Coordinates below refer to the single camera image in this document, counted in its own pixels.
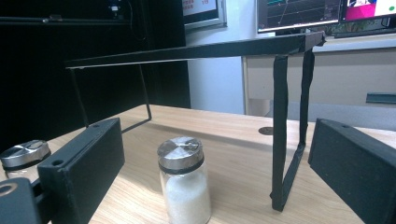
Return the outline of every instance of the black metal frame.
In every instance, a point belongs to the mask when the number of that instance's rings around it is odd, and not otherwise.
[[[0,17],[0,24],[2,25],[37,25],[37,26],[71,26],[71,25],[129,25],[129,20],[87,20],[87,19],[62,19],[58,16],[49,16],[48,18],[24,18],[24,17]]]
[[[235,56],[273,55],[274,62],[274,156],[272,180],[272,206],[277,211],[283,211],[290,189],[297,173],[300,160],[304,153],[307,129],[309,89],[313,78],[315,56],[314,46],[324,43],[323,33],[298,35],[282,35],[262,39],[234,41],[203,46],[183,47],[174,49],[159,49],[132,52],[119,55],[81,59],[65,62],[66,69],[115,66],[141,63],[164,63],[185,61],[202,58],[224,58]],[[300,107],[300,142],[291,161],[290,167],[283,178],[286,143],[287,143],[287,115],[288,115],[288,57],[296,53],[304,53],[302,95]]]
[[[305,149],[306,129],[308,127],[309,89],[314,75],[315,55],[312,49],[304,54],[302,94],[300,103],[300,142],[293,159],[283,178],[287,145],[287,116],[289,91],[287,81],[288,56],[276,56],[274,62],[274,144],[273,144],[273,179],[272,206],[283,211],[289,197],[290,189],[296,176],[298,166]]]
[[[147,111],[148,111],[148,118],[143,120],[143,121],[141,121],[141,122],[136,123],[136,125],[133,125],[133,126],[127,128],[127,129],[123,130],[122,131],[123,133],[128,132],[129,130],[132,130],[133,128],[138,127],[138,126],[140,126],[140,125],[142,125],[142,124],[144,124],[144,123],[146,123],[146,122],[148,122],[148,121],[150,121],[152,119],[151,109],[149,108],[149,96],[148,96],[148,92],[147,92],[147,89],[146,89],[146,82],[145,82],[145,78],[143,76],[143,70],[142,70],[142,65],[141,64],[139,64],[139,73],[140,73],[140,78],[141,78],[141,81],[142,81],[143,94],[144,94],[144,97],[145,97],[146,108],[147,108]],[[72,81],[73,81],[73,86],[74,86],[74,89],[75,89],[75,92],[76,92],[76,96],[77,96],[77,100],[78,100],[78,105],[79,105],[79,108],[80,108],[81,116],[82,116],[82,119],[84,121],[84,126],[86,128],[88,128],[90,126],[90,122],[88,121],[87,112],[85,110],[84,103],[82,102],[81,94],[79,92],[79,87],[78,87],[78,83],[77,83],[77,80],[76,80],[75,69],[70,69],[70,76],[71,76]]]

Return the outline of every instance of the white powder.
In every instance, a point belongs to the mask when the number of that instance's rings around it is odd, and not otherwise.
[[[206,176],[200,169],[171,176],[166,183],[165,200],[173,224],[202,224],[210,218]]]

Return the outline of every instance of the monitor screen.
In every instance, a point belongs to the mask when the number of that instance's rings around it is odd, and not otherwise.
[[[337,23],[340,0],[257,0],[258,33]]]
[[[345,0],[343,21],[396,16],[395,0]]]

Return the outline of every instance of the black leg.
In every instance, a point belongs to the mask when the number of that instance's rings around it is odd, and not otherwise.
[[[88,122],[87,113],[85,111],[84,104],[82,103],[82,100],[81,100],[81,95],[79,93],[79,88],[78,88],[78,84],[77,84],[77,81],[76,81],[76,74],[75,74],[74,69],[70,69],[70,75],[72,77],[73,86],[75,88],[75,92],[76,92],[76,96],[77,96],[77,99],[78,99],[79,108],[80,108],[81,114],[82,114],[82,119],[84,120],[84,125],[85,125],[86,128],[88,128],[88,126],[90,126],[90,123]]]
[[[283,171],[286,159],[286,120],[288,116],[288,56],[276,56],[274,61],[274,145],[272,206],[277,211],[283,210]]]
[[[283,179],[287,144],[288,115],[288,58],[276,57],[274,63],[274,152],[273,152],[273,189],[271,193],[272,206],[277,211],[283,211],[288,200],[294,177],[297,174],[305,149],[306,129],[308,127],[309,88],[314,75],[315,56],[312,49],[304,54],[302,94],[300,105],[300,142],[294,153],[290,167]]]
[[[140,71],[140,78],[142,79],[143,92],[145,94],[146,108],[148,109],[148,120],[151,120],[152,116],[151,116],[151,110],[149,108],[149,96],[148,96],[148,91],[146,89],[145,78],[143,76],[142,64],[139,64],[139,71]]]

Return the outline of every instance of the wooden desk surface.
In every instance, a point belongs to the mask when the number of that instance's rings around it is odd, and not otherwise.
[[[167,223],[157,148],[189,135],[202,140],[207,162],[212,218],[209,223],[362,223],[307,163],[314,124],[282,213],[271,207],[272,136],[258,133],[272,119],[151,106],[153,120],[123,134],[126,162],[91,223]],[[147,118],[139,106],[119,114],[124,130]],[[396,147],[396,133],[362,129]],[[56,150],[78,130],[49,141]],[[287,166],[298,144],[298,122],[288,121]]]

